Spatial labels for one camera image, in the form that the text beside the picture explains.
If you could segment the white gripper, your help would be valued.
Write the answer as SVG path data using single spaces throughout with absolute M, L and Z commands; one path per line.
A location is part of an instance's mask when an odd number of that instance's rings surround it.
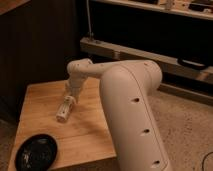
M 65 89 L 69 96 L 66 96 L 66 100 L 69 103 L 76 103 L 76 99 L 79 98 L 81 88 L 80 87 L 71 87 L 68 82 L 65 83 Z

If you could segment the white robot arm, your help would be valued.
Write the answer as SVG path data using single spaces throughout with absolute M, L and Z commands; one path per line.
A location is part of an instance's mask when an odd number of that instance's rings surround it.
M 148 95 L 162 81 L 151 60 L 95 64 L 89 59 L 67 65 L 70 95 L 77 98 L 89 77 L 100 80 L 99 94 L 121 171 L 173 171 Z

